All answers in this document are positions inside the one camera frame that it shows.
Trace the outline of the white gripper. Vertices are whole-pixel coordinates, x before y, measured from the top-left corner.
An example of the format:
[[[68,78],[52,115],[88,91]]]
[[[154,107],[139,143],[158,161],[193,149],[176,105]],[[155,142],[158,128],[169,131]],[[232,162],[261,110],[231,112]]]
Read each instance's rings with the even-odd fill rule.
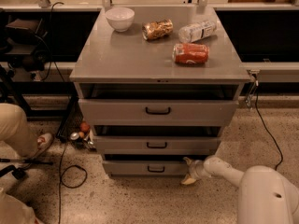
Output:
[[[185,160],[187,165],[189,165],[189,174],[186,174],[181,180],[182,185],[194,184],[196,180],[199,180],[206,175],[203,161],[194,161],[188,157],[184,157],[183,160]]]

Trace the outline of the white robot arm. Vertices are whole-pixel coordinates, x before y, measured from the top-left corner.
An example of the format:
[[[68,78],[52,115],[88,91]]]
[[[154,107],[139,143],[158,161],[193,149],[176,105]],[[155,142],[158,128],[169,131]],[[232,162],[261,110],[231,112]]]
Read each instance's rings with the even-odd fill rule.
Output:
[[[274,169],[257,165],[242,172],[217,156],[183,160],[188,166],[183,185],[221,177],[238,188],[237,224],[299,224],[299,188]]]

